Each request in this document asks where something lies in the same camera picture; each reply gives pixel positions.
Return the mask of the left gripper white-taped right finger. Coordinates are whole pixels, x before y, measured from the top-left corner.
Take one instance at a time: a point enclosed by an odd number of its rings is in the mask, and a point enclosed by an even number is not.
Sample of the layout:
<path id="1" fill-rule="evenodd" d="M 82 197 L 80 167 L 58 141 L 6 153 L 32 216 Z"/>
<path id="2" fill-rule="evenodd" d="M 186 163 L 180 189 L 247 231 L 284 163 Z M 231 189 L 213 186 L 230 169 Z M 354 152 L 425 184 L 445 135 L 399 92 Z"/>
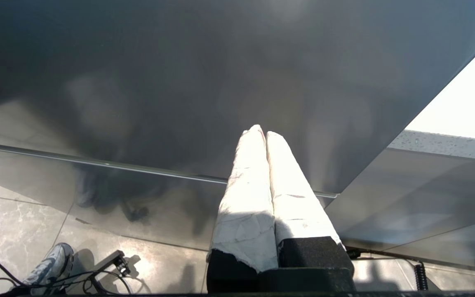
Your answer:
<path id="1" fill-rule="evenodd" d="M 280 134 L 266 134 L 275 238 L 282 268 L 353 269 L 341 239 Z"/>

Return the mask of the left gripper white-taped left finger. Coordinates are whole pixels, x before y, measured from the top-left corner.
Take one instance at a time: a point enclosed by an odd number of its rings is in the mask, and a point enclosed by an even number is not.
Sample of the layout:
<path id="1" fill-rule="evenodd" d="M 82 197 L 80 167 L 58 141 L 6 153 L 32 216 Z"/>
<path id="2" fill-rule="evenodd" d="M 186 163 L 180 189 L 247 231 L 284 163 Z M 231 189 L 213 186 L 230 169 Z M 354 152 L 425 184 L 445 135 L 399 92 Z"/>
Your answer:
<path id="1" fill-rule="evenodd" d="M 277 269 L 275 216 L 260 125 L 243 131 L 232 171 L 219 204 L 207 255 L 209 293 L 257 292 L 258 276 Z"/>

